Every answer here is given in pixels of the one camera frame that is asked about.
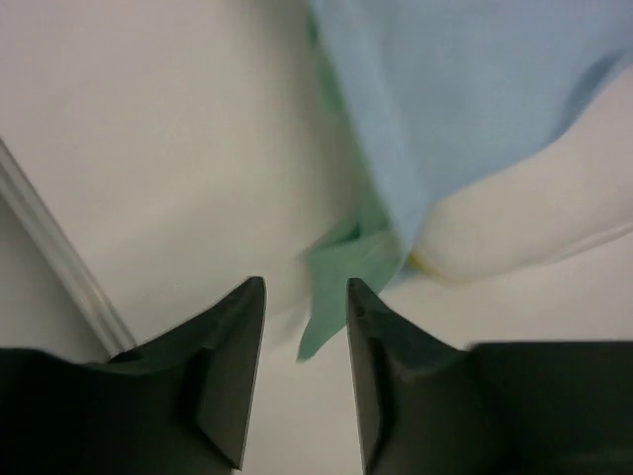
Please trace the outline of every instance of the green cloth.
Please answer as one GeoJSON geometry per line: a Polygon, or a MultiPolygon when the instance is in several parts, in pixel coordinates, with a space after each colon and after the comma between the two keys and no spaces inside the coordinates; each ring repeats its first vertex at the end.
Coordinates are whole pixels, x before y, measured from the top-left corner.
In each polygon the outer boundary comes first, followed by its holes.
{"type": "MultiPolygon", "coordinates": [[[[340,127],[344,127],[351,141],[356,143],[313,17],[309,21],[309,35],[323,104],[336,118],[342,119],[340,127]]],[[[360,177],[359,204],[354,213],[328,233],[309,256],[313,303],[299,347],[299,360],[313,357],[328,340],[345,328],[349,278],[362,278],[375,292],[379,292],[403,266],[396,236],[369,180],[362,153],[358,146],[353,150],[352,159],[360,177]]]]}

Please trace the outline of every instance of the white surface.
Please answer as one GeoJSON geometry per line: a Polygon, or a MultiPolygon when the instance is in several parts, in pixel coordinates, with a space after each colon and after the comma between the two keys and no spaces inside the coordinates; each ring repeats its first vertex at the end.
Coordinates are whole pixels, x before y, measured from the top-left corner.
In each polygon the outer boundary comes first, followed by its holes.
{"type": "Polygon", "coordinates": [[[0,347],[31,347],[73,361],[107,354],[0,198],[0,347]]]}
{"type": "Polygon", "coordinates": [[[137,341],[249,274],[307,296],[353,190],[301,2],[0,5],[0,135],[137,341]]]}
{"type": "MultiPolygon", "coordinates": [[[[270,306],[244,473],[359,475],[345,334],[298,365],[305,309],[280,315],[307,295],[302,251],[353,197],[340,146],[317,120],[300,2],[0,5],[0,134],[136,337],[264,275],[270,306]]],[[[631,281],[627,236],[470,285],[420,276],[384,297],[457,345],[625,338],[631,281]]],[[[19,321],[15,338],[63,350],[60,327],[42,343],[38,325],[19,321]]]]}
{"type": "Polygon", "coordinates": [[[633,67],[540,153],[437,203],[414,254],[450,279],[556,259],[633,230],[633,67]]]}
{"type": "MultiPolygon", "coordinates": [[[[633,236],[564,261],[462,286],[423,276],[386,302],[458,347],[505,339],[633,339],[633,236]]],[[[269,325],[264,342],[278,331],[269,325]]],[[[246,447],[246,475],[360,475],[345,332],[296,364],[299,341],[265,345],[246,447]]]]}

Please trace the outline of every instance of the blue cloth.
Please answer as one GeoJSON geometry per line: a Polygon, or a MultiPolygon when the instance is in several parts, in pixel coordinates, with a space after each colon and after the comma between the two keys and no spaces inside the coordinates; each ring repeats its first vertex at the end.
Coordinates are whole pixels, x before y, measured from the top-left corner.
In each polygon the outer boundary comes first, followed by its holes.
{"type": "Polygon", "coordinates": [[[633,48],[631,0],[311,3],[376,199],[311,257],[300,359],[344,327],[348,277],[381,290],[431,203],[555,141],[633,48]]]}

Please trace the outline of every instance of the gray surface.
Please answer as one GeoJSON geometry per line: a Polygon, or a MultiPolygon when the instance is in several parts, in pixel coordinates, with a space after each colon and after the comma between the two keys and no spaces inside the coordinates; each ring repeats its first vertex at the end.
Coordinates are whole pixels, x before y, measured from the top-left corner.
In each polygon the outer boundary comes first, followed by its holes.
{"type": "Polygon", "coordinates": [[[0,346],[87,361],[106,351],[29,236],[0,198],[0,346]]]}

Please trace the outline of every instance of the white wall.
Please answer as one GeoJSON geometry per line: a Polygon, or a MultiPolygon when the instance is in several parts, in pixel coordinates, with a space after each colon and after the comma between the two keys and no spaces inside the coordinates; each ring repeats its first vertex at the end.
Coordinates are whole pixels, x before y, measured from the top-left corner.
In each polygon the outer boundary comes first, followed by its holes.
{"type": "Polygon", "coordinates": [[[302,2],[0,5],[0,136],[138,341],[250,274],[308,296],[354,193],[302,2]]]}

